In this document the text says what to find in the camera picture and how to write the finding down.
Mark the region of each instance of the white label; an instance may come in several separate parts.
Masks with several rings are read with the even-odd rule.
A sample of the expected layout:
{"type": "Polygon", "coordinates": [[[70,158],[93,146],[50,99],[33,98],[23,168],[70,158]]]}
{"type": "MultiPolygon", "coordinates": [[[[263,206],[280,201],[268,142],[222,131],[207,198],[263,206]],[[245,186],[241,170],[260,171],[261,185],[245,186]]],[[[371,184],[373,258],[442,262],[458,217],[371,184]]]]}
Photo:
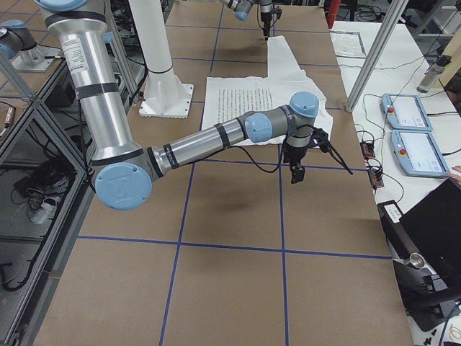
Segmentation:
{"type": "Polygon", "coordinates": [[[64,42],[63,51],[71,74],[88,70],[88,63],[79,38],[64,42]]]}
{"type": "Polygon", "coordinates": [[[390,219],[393,221],[393,223],[399,223],[400,218],[402,217],[402,214],[400,214],[400,211],[398,211],[397,207],[393,204],[388,204],[384,206],[384,209],[388,212],[388,215],[390,216],[390,219]]]}

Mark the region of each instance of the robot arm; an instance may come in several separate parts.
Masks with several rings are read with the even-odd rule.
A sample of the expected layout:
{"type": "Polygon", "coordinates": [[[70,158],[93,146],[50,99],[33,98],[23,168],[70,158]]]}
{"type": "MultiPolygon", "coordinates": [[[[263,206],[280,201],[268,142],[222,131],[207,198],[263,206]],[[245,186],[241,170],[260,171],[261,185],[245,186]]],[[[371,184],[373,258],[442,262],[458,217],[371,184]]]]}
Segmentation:
{"type": "Polygon", "coordinates": [[[130,210],[143,204],[152,181],[169,170],[230,148],[244,139],[254,143],[286,135],[283,154],[292,182],[303,179],[300,160],[306,154],[318,99],[307,92],[293,95],[290,104],[275,110],[247,112],[162,148],[143,150],[128,127],[103,41],[107,29],[101,0],[35,0],[42,7],[48,30],[56,35],[66,56],[77,99],[96,144],[92,166],[96,193],[106,205],[130,210]]]}
{"type": "MultiPolygon", "coordinates": [[[[286,135],[283,148],[285,159],[289,162],[300,161],[310,143],[317,112],[318,99],[311,93],[298,92],[292,96],[289,105],[263,112],[247,112],[161,148],[147,148],[148,163],[152,167],[151,176],[136,164],[111,164],[98,173],[95,184],[97,195],[111,208],[136,208],[150,195],[151,182],[163,177],[171,169],[226,150],[247,138],[259,143],[286,135]]],[[[292,182],[301,180],[292,169],[292,182]]]]}
{"type": "Polygon", "coordinates": [[[7,59],[13,59],[19,52],[22,60],[29,66],[45,60],[45,56],[37,49],[37,42],[24,22],[13,19],[1,23],[0,54],[7,59]]]}
{"type": "Polygon", "coordinates": [[[277,6],[274,7],[272,0],[220,0],[228,8],[232,9],[236,13],[238,20],[246,20],[251,8],[254,4],[259,4],[261,12],[261,21],[263,22],[262,31],[264,38],[267,40],[270,36],[270,29],[272,27],[272,17],[275,14],[276,18],[279,19],[282,16],[282,10],[277,6]]]}

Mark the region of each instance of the electronic device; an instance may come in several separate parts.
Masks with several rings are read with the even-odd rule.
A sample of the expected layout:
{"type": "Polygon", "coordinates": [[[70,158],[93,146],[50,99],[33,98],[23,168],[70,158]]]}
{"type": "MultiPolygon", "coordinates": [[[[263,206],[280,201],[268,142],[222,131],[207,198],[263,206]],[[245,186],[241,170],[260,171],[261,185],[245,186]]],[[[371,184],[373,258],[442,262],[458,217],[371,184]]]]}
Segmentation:
{"type": "Polygon", "coordinates": [[[390,142],[400,167],[412,177],[443,178],[449,168],[430,132],[393,130],[390,142]]]}
{"type": "Polygon", "coordinates": [[[381,110],[391,128],[432,131],[432,125],[421,99],[416,95],[384,94],[381,110]]]}
{"type": "Polygon", "coordinates": [[[386,239],[404,260],[393,261],[403,305],[425,332],[442,323],[461,296],[460,203],[461,184],[449,178],[406,213],[393,200],[377,205],[386,239]],[[432,270],[406,261],[415,254],[432,270]]]}

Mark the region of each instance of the black band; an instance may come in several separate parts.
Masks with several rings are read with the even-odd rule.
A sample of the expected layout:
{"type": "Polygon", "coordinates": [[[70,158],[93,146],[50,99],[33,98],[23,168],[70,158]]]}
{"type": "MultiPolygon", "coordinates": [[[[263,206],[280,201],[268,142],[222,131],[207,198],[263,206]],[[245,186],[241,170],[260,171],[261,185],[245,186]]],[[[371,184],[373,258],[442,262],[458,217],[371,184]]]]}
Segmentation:
{"type": "Polygon", "coordinates": [[[179,168],[179,164],[178,164],[178,161],[176,161],[173,148],[170,146],[169,143],[164,145],[164,151],[166,154],[166,158],[168,159],[168,161],[170,161],[171,168],[172,169],[179,168]]]}
{"type": "Polygon", "coordinates": [[[173,65],[168,70],[162,71],[162,72],[155,72],[152,70],[149,70],[149,72],[152,72],[153,74],[165,74],[166,72],[170,71],[173,68],[173,65]]]}
{"type": "Polygon", "coordinates": [[[162,178],[164,174],[161,172],[160,167],[158,166],[158,162],[155,155],[153,154],[151,147],[147,148],[147,154],[149,155],[149,159],[151,159],[152,167],[153,170],[156,171],[157,177],[162,178]]]}
{"type": "Polygon", "coordinates": [[[138,149],[138,150],[134,150],[134,151],[132,151],[132,152],[130,152],[128,154],[109,157],[108,159],[92,160],[91,164],[93,164],[93,166],[105,166],[107,164],[114,164],[116,162],[127,161],[129,159],[132,159],[133,157],[140,156],[143,153],[144,153],[144,150],[141,148],[141,149],[138,149]]]}
{"type": "Polygon", "coordinates": [[[75,89],[75,95],[78,100],[107,92],[119,92],[117,83],[90,84],[79,86],[75,89]]]}
{"type": "Polygon", "coordinates": [[[68,11],[59,12],[57,14],[49,16],[47,19],[45,19],[45,24],[48,28],[50,25],[66,19],[95,19],[104,23],[106,22],[106,17],[100,13],[90,11],[68,11]]]}
{"type": "Polygon", "coordinates": [[[248,139],[248,136],[246,135],[245,127],[243,126],[242,122],[240,121],[240,117],[237,117],[238,124],[240,125],[240,128],[243,133],[243,139],[248,139]]]}
{"type": "Polygon", "coordinates": [[[223,124],[216,124],[216,130],[219,132],[219,136],[221,137],[221,141],[223,142],[223,148],[229,149],[231,147],[231,143],[229,142],[229,137],[223,124]]]}
{"type": "Polygon", "coordinates": [[[23,48],[21,51],[22,51],[22,52],[27,52],[28,50],[34,49],[35,47],[37,47],[37,43],[34,43],[34,44],[31,45],[30,47],[23,48]]]}

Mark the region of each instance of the white column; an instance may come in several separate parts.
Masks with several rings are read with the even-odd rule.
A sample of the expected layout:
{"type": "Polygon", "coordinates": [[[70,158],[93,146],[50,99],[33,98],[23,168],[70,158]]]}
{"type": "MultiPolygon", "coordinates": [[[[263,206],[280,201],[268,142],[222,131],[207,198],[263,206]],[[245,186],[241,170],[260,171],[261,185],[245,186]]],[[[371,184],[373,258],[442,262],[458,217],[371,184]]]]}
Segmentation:
{"type": "Polygon", "coordinates": [[[187,117],[194,86],[174,74],[160,0],[129,0],[139,41],[149,69],[144,116],[187,117]]]}

